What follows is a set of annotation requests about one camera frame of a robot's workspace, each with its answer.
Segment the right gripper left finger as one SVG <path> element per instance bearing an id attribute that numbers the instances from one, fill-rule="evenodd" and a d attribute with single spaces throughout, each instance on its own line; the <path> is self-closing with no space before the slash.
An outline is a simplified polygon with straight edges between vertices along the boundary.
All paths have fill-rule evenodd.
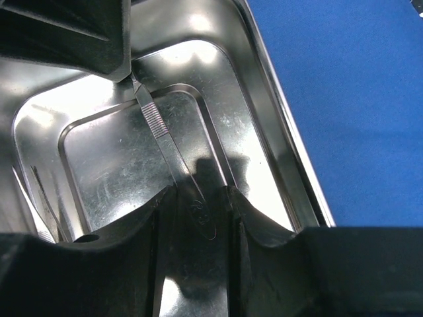
<path id="1" fill-rule="evenodd" d="M 176 201 L 167 186 L 122 218 L 52 244 L 1 235 L 2 316 L 152 316 L 159 227 Z"/>

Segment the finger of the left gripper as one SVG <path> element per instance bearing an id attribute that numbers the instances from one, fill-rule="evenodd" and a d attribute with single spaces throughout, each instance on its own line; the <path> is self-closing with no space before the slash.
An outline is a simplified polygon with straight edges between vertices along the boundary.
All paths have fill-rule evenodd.
<path id="1" fill-rule="evenodd" d="M 131 72 L 131 1 L 2 1 L 1 57 L 120 82 Z"/>

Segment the blue surgical drape cloth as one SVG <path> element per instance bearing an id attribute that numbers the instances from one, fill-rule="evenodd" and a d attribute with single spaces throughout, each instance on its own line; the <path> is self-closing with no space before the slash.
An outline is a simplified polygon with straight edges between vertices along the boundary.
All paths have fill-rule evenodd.
<path id="1" fill-rule="evenodd" d="M 336 224 L 422 225 L 422 18 L 410 1 L 251 1 Z"/>

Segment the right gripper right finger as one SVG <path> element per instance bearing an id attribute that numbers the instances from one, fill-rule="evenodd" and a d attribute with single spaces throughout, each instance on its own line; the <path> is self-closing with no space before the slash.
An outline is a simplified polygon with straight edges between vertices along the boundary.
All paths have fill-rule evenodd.
<path id="1" fill-rule="evenodd" d="M 231 316 L 421 316 L 422 229 L 291 232 L 226 189 Z"/>

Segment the metal instrument tray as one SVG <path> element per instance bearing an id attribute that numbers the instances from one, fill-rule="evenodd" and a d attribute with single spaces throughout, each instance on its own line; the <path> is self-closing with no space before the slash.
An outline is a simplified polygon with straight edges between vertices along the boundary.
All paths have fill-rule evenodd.
<path id="1" fill-rule="evenodd" d="M 289 230 L 331 225 L 330 209 L 251 11 L 250 1 L 139 1 L 134 60 L 206 194 L 237 186 Z M 12 95 L 11 88 L 37 76 Z M 11 169 L 52 233 L 78 238 L 171 183 L 131 85 L 3 62 Z M 56 227 L 62 221 L 64 230 Z"/>

